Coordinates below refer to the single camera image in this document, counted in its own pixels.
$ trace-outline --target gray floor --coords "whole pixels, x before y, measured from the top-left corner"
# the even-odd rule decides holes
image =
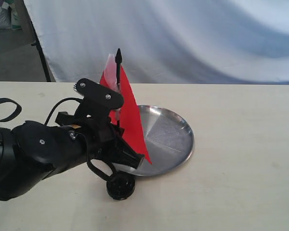
[[[22,30],[0,29],[0,81],[46,81],[39,53]]]

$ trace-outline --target silver plate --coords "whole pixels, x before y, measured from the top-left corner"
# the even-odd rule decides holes
[[[188,160],[194,150],[194,134],[189,124],[168,109],[139,106],[144,139],[152,165],[144,160],[137,168],[115,165],[116,169],[136,176],[157,176]]]

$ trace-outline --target round black base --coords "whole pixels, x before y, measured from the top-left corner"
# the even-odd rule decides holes
[[[115,200],[125,200],[135,190],[135,176],[126,172],[118,172],[114,179],[107,181],[109,196]]]

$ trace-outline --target red flag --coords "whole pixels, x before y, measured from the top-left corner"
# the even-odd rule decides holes
[[[105,71],[102,74],[100,84],[109,88],[105,78]],[[123,67],[121,67],[120,73],[120,91],[124,98],[124,104],[120,109],[120,127],[124,128],[123,139],[135,152],[144,154],[147,161],[152,164],[145,145],[139,108],[136,104],[134,94]],[[109,116],[111,118],[111,122],[116,124],[116,112],[111,111]]]

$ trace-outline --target white curtain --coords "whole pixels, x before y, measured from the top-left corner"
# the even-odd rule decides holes
[[[57,81],[289,83],[289,0],[25,0]]]

